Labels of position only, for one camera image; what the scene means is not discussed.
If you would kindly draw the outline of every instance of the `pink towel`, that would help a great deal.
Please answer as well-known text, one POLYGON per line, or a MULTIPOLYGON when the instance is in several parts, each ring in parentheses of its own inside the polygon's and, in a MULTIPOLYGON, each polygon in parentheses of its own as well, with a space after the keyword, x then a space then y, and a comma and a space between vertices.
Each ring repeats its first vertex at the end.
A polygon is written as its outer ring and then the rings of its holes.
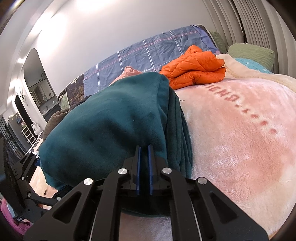
POLYGON ((20 224, 17 224, 13 220, 11 213, 8 210, 7 201, 5 199, 2 200, 1 212, 3 213, 6 220, 9 222, 11 227, 13 227, 13 229, 21 235, 24 235, 25 232, 32 226, 30 222, 21 222, 20 224))
POLYGON ((141 71, 138 71, 138 70, 134 69, 133 67, 127 66, 124 68, 124 72, 120 76, 118 76, 115 80, 113 80, 111 82, 111 84, 109 84, 109 86, 112 85, 117 80, 123 79, 128 76, 138 75, 141 73, 142 73, 141 71))

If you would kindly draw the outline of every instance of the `beige blanket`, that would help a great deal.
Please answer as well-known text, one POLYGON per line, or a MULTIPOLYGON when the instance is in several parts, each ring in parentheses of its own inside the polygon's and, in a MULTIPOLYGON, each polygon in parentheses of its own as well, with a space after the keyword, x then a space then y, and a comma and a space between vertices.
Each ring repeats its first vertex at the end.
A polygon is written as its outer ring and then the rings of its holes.
MULTIPOLYGON (((207 177, 271 238, 296 202, 296 80, 217 57, 224 81, 176 91, 192 140, 192 178, 207 177)), ((32 186, 52 196, 42 176, 38 169, 32 186)), ((120 241, 130 240, 172 240, 169 218, 122 214, 120 241)))

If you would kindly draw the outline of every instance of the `silver screw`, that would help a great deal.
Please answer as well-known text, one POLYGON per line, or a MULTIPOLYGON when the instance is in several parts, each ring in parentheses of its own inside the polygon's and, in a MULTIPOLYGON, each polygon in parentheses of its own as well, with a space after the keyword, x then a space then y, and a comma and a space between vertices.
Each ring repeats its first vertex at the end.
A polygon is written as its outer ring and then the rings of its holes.
POLYGON ((120 175, 124 175, 124 174, 127 174, 127 169, 125 169, 125 168, 120 168, 119 170, 118 170, 118 173, 120 174, 120 175))
POLYGON ((94 181, 91 178, 87 178, 83 181, 83 183, 87 186, 91 185, 94 181))
POLYGON ((207 179, 204 178, 204 177, 200 177, 200 178, 197 180, 197 182, 198 182, 199 184, 204 185, 204 184, 207 184, 207 179))
POLYGON ((171 172, 172 172, 172 169, 169 168, 169 167, 165 167, 165 168, 163 169, 163 173, 165 173, 165 174, 170 174, 171 172))

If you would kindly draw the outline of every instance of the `dark green fleece garment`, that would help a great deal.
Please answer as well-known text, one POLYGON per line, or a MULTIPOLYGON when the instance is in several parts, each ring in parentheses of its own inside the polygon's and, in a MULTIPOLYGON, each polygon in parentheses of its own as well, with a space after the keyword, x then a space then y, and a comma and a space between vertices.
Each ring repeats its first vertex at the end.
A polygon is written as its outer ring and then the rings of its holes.
MULTIPOLYGON (((192 147, 179 98, 155 72, 118 80, 70 111, 40 146, 41 168, 49 185, 75 186, 88 177, 107 177, 134 156, 137 145, 149 144, 170 168, 191 177, 192 147)), ((141 174, 141 195, 126 210, 158 215, 157 204, 147 201, 144 159, 141 174)))

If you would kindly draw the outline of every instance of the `orange puffer jacket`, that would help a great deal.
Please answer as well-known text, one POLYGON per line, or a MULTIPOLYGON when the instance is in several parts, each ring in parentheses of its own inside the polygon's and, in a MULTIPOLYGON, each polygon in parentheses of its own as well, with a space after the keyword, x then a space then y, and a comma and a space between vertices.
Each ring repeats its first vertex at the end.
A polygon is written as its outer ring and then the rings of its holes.
POLYGON ((223 59, 192 45, 184 55, 163 66, 160 73, 169 79, 170 87, 177 90, 194 84, 220 82, 225 77, 223 65, 223 59))

